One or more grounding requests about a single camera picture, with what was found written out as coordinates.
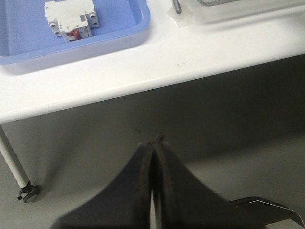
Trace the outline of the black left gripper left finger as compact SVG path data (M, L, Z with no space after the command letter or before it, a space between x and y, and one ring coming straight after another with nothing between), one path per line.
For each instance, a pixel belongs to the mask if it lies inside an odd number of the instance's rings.
M58 218L53 229L148 229L151 209L151 143L138 145L119 175L98 195Z

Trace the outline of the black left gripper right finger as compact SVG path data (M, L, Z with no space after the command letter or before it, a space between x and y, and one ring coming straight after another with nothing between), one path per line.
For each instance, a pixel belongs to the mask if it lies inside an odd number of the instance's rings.
M154 144L154 193L163 229L263 229L264 225L204 185L175 155L163 134Z

